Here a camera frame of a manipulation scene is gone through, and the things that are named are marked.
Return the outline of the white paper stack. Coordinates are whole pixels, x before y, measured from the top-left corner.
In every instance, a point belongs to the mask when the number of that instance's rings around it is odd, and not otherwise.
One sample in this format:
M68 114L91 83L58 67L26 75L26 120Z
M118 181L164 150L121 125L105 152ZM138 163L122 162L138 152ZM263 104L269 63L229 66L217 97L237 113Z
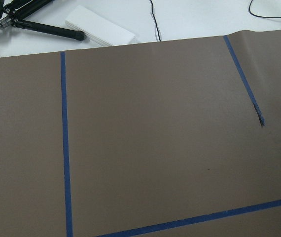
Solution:
M137 43L134 33L81 5L69 13L65 23L76 30L83 31L89 39L102 46Z

